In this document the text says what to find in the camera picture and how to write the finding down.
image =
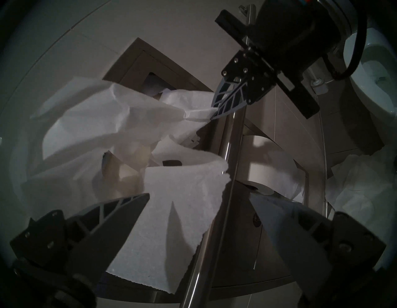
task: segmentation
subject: wall tile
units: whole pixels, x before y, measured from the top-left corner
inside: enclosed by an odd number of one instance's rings
[[[148,304],[97,298],[97,308],[179,308],[179,304]]]
[[[276,89],[273,88],[260,101],[247,106],[245,117],[274,139],[274,124],[276,116]]]
[[[214,300],[207,303],[207,308],[247,308],[251,295]],[[98,308],[178,308],[179,304],[147,304],[122,302],[119,300],[109,300],[98,298]]]
[[[324,155],[287,105],[278,100],[274,141],[309,173],[309,207],[322,213],[325,189]]]
[[[303,127],[306,129],[306,131],[315,141],[319,149],[320,150],[324,149],[319,115],[315,114],[310,119],[306,119],[278,85],[275,86],[275,89],[276,89],[276,101],[277,102],[282,101],[295,115],[295,117],[299,120],[299,122],[303,125]]]
[[[32,8],[0,58],[0,112],[34,63],[73,25],[107,1],[44,0]]]
[[[340,101],[346,87],[346,81],[332,81],[327,84],[328,92],[317,96],[322,117],[340,111]]]
[[[207,303],[207,308],[247,308],[251,295],[214,300]]]
[[[343,124],[340,112],[323,117],[322,123],[327,155],[357,148]]]
[[[251,3],[258,12],[263,0]],[[224,9],[241,18],[239,5],[240,0],[114,0],[75,29],[118,53],[139,37],[215,91],[240,48],[215,19]]]
[[[24,208],[16,197],[8,176],[10,173],[23,176],[20,170],[9,170],[12,149],[17,142],[20,127],[27,122],[34,110],[74,76],[101,78],[117,57],[116,53],[106,47],[71,31],[22,80],[0,116],[0,173],[3,175],[0,194],[4,199],[4,206],[14,211]],[[4,241],[9,242],[12,239],[11,236],[15,234],[13,226],[17,225],[18,219],[9,222],[9,231],[1,230],[1,236],[7,237],[3,238]]]
[[[251,295],[248,308],[295,308],[302,291],[296,282]]]

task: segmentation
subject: white wall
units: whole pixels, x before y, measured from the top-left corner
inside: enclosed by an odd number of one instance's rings
[[[263,0],[113,0],[75,30],[122,53],[137,37],[215,90],[239,45],[216,23],[222,9],[245,21],[239,5]]]

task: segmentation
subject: stainless steel bar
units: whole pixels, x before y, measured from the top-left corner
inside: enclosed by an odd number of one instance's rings
[[[250,4],[247,8],[247,24],[254,23],[256,7]],[[230,198],[233,189],[237,164],[239,161],[241,138],[246,107],[226,117],[219,155],[229,165],[227,173],[231,181],[223,191],[222,204],[210,228],[204,233],[201,245],[196,253],[195,266],[186,289],[180,308],[205,307],[214,278],[216,263],[225,232]]]

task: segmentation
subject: black cable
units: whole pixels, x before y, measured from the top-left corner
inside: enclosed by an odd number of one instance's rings
[[[352,5],[357,11],[357,36],[354,43],[353,54],[349,63],[349,66],[343,73],[339,73],[335,70],[334,66],[328,59],[328,55],[324,54],[322,56],[327,70],[331,73],[334,80],[342,80],[350,77],[351,74],[355,72],[358,65],[360,64],[362,52],[364,51],[365,41],[367,37],[367,13],[365,11],[364,5],[360,0],[350,0]]]

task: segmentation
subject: toilet seat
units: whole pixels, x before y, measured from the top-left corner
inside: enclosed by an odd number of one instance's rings
[[[345,42],[343,50],[343,58],[345,59],[346,66],[349,65],[353,48],[356,41],[357,33],[352,34]],[[374,28],[367,29],[367,38],[365,48],[370,46],[382,46],[385,47],[394,57],[396,57],[392,47],[390,46],[387,39],[375,30]],[[397,121],[396,107],[391,101],[389,95],[378,87],[375,82],[365,72],[362,63],[358,65],[355,72],[350,77],[352,79],[353,87],[356,89],[357,95],[360,96],[360,91],[369,98],[372,102],[367,99],[361,99],[365,107],[379,118],[383,123],[392,125]]]

